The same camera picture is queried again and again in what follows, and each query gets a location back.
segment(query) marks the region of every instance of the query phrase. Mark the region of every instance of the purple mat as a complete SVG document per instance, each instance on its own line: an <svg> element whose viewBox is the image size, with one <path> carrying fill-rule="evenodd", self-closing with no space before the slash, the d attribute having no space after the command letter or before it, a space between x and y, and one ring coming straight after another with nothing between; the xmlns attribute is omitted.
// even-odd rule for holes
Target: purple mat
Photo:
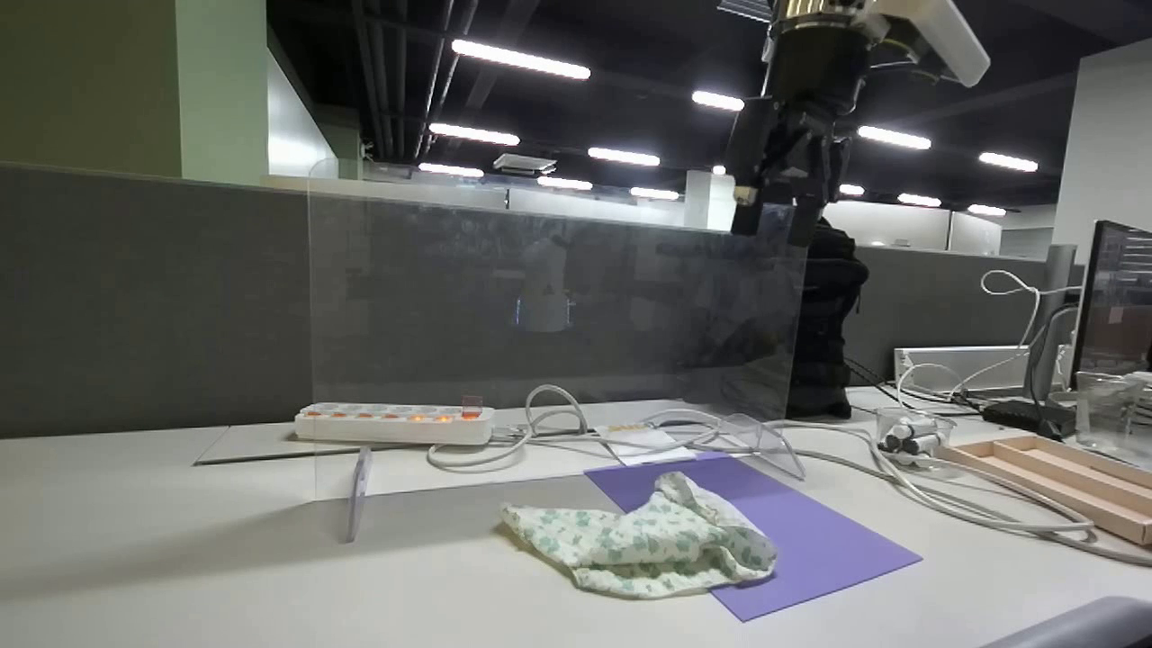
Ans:
<svg viewBox="0 0 1152 648"><path fill-rule="evenodd" d="M635 511L650 503L656 479L668 473L684 473L699 485L731 501L782 551L772 579L712 592L712 597L742 623L923 561L917 554L731 459L604 467L586 473L586 479L623 511Z"/></svg>

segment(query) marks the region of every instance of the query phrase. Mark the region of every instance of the power strip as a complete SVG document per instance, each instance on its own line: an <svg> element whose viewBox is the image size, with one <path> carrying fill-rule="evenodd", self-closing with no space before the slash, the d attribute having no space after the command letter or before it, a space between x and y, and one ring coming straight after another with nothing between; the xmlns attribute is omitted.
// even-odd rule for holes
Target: power strip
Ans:
<svg viewBox="0 0 1152 648"><path fill-rule="evenodd" d="M491 406L314 405L294 416L294 440L351 448L486 448Z"/></svg>

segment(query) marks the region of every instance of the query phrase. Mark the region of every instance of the ceiling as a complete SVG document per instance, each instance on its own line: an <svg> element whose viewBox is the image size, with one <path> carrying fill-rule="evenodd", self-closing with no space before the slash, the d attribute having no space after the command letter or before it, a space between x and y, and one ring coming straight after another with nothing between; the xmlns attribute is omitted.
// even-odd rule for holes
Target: ceiling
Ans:
<svg viewBox="0 0 1152 648"><path fill-rule="evenodd" d="M764 27L719 0L269 0L269 29L316 109L346 109L378 163L465 163L492 169L497 148L424 136L424 123L513 129L522 157L557 159L563 176L602 188L684 188L688 169L724 163L736 115L692 104L692 92L755 99ZM994 70L976 92L876 73L860 123L929 135L929 157L855 146L848 179L873 200L939 196L947 205L1047 205L1070 141L1076 62L1152 38L1140 0L959 0ZM584 62L590 83L455 62L471 38ZM590 163L586 148L639 148L660 169ZM981 151L1041 159L1037 176L976 163Z"/></svg>

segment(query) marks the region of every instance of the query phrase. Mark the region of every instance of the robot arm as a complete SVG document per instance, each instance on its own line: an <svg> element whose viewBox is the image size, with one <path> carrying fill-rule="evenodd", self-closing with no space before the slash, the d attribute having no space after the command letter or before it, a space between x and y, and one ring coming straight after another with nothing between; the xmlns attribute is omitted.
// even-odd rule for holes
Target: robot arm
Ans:
<svg viewBox="0 0 1152 648"><path fill-rule="evenodd" d="M744 233L766 200L791 200L804 219L820 218L873 70L908 67L962 87L990 70L953 0L772 0L772 14L766 80L729 157L742 202L736 230Z"/></svg>

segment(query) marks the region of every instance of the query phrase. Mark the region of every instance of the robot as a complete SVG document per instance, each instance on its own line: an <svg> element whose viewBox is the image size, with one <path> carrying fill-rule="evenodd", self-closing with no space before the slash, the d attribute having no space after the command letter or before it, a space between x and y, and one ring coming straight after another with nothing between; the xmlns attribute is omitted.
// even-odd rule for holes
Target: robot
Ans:
<svg viewBox="0 0 1152 648"><path fill-rule="evenodd" d="M953 0L772 0L766 80L744 104L729 169L738 185L736 233L791 205L791 243L809 249L791 418L849 418L844 321L868 268L858 247L820 219L834 200L860 92L876 70L914 70L976 87L990 56Z"/></svg>

